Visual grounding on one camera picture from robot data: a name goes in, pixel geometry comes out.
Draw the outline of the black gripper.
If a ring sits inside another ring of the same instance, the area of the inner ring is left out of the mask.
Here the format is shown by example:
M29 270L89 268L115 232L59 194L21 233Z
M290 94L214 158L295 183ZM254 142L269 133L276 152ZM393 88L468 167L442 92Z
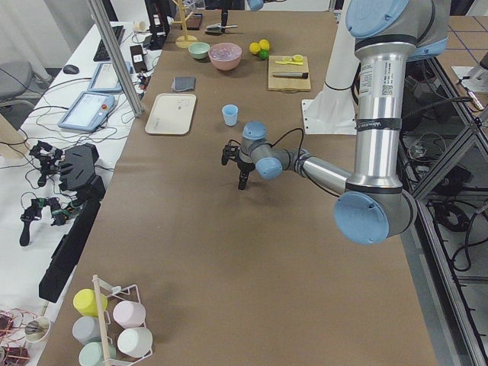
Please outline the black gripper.
M243 191L246 189L250 172L255 170L255 164L252 162L245 162L242 161L241 159L238 159L237 165L240 170L238 189L240 191Z

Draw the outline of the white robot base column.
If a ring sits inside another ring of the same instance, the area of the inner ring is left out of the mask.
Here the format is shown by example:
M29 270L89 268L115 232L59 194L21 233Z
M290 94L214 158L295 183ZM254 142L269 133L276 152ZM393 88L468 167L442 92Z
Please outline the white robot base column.
M359 66L355 39L345 25L347 5L341 11L323 90L314 99L302 100L305 133L355 135L352 84Z

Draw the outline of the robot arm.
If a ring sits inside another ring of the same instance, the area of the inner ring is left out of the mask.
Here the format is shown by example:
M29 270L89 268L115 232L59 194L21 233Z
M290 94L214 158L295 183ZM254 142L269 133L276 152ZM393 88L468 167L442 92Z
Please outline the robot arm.
M223 161L240 169L239 187L251 171L264 179L292 170L337 196L334 219L353 242L370 245L404 232L416 218L413 198L397 177L406 64L442 53L447 44L448 1L350 1L342 28L352 40L345 48L357 62L355 167L347 172L305 149L276 149L265 125L244 126L238 146L226 146Z
M251 11L258 11L263 8L264 4L278 2L278 0L247 0L246 3ZM233 5L233 0L223 0L220 2L221 17L220 17L220 28L226 30L230 26L227 24L229 10Z

